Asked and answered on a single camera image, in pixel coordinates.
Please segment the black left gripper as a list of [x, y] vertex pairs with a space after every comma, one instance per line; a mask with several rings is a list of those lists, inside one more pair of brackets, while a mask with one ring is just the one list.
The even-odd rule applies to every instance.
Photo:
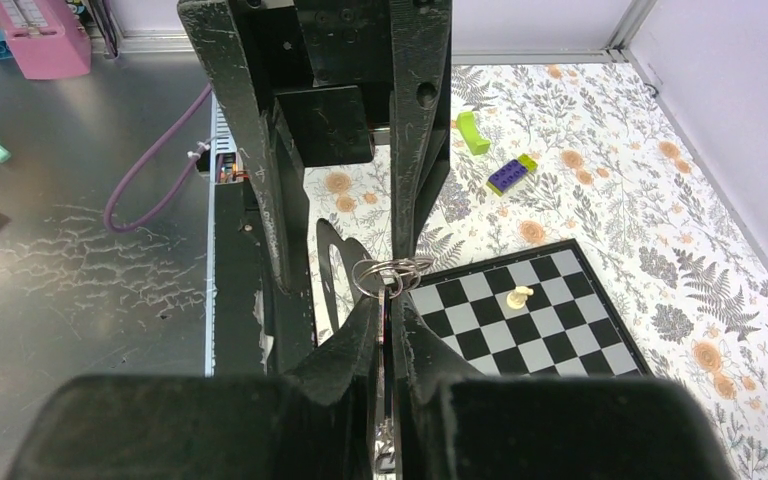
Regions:
[[452, 3], [182, 1], [178, 13], [248, 172], [278, 287], [301, 292], [309, 271], [303, 165], [371, 162], [392, 82], [392, 253], [414, 255], [450, 171]]

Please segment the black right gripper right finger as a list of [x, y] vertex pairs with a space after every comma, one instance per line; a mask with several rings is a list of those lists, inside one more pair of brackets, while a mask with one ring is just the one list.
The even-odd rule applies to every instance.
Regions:
[[652, 376], [486, 376], [390, 303], [401, 479], [729, 479], [689, 392]]

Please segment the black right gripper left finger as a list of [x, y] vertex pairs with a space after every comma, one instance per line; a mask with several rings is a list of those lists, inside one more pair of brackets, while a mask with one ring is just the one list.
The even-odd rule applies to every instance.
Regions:
[[12, 479], [368, 479], [379, 303], [281, 375], [82, 376], [47, 401]]

